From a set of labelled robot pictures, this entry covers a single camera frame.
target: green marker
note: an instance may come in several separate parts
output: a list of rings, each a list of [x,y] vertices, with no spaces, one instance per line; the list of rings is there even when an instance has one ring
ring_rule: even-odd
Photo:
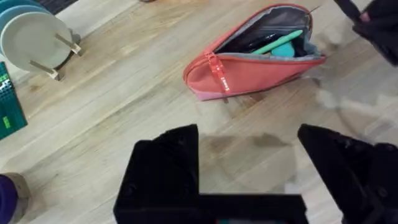
[[[274,49],[274,48],[276,48],[276,47],[278,47],[278,46],[280,46],[280,45],[282,45],[284,43],[287,43],[287,42],[293,40],[294,38],[300,36],[302,33],[303,33],[302,30],[296,30],[294,32],[291,32],[290,34],[287,34],[287,35],[285,35],[283,37],[280,37],[279,39],[273,41],[272,43],[267,44],[267,45],[261,47],[258,50],[255,50],[252,54],[261,55],[261,54],[267,53],[268,51],[270,51],[270,50],[272,50],[272,49]]]
[[[8,120],[7,116],[3,117],[2,121],[4,122],[4,125],[5,125],[6,129],[10,129],[11,128],[11,124],[10,124],[10,121]]]

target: plate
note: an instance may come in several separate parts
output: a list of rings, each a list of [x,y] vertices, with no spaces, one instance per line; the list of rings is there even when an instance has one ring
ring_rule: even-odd
[[[11,63],[23,70],[39,71],[29,63],[30,60],[55,68],[70,53],[69,46],[56,39],[55,34],[72,41],[68,27],[55,16],[44,12],[27,12],[7,23],[1,32],[0,47]]]
[[[11,7],[4,12],[0,13],[0,33],[6,24],[13,19],[14,17],[27,13],[27,12],[44,12],[47,14],[51,14],[46,9],[38,6],[14,6]]]
[[[0,13],[14,6],[37,6],[44,9],[42,5],[30,0],[3,0],[0,1]]]

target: teal pen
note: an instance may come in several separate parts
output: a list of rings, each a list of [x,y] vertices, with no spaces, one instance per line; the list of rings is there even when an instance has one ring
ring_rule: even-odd
[[[294,32],[291,32],[290,34],[287,34],[287,35],[285,35],[283,37],[280,37],[279,39],[273,41],[272,43],[267,44],[267,45],[261,47],[258,50],[255,50],[252,54],[261,55],[261,54],[267,53],[268,51],[270,51],[270,50],[272,50],[272,49],[274,49],[274,48],[276,48],[276,47],[278,47],[278,46],[280,46],[280,45],[282,45],[284,43],[287,43],[287,42],[293,40],[294,38],[300,36],[302,33],[303,33],[302,30],[296,30]]]

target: black object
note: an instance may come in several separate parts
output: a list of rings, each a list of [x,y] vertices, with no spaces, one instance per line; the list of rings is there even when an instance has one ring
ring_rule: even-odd
[[[370,41],[392,65],[398,65],[398,1],[374,0],[363,11],[370,21],[363,21],[361,12],[350,0],[335,0],[354,21],[353,30]]]
[[[71,4],[77,2],[77,0],[35,0],[40,3],[49,12],[56,15],[58,12],[66,9]]]
[[[398,148],[307,124],[298,138],[343,212],[343,223],[398,223]]]
[[[196,125],[135,146],[114,206],[118,224],[216,223],[223,219],[308,223],[299,195],[199,194]]]

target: white plate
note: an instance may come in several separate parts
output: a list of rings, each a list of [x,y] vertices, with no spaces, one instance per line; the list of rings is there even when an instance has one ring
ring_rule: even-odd
[[[0,44],[4,56],[21,69],[38,71],[29,63],[30,60],[55,68],[70,53],[70,48],[56,39],[55,34],[72,41],[68,27],[55,16],[27,12],[7,23],[1,32]]]

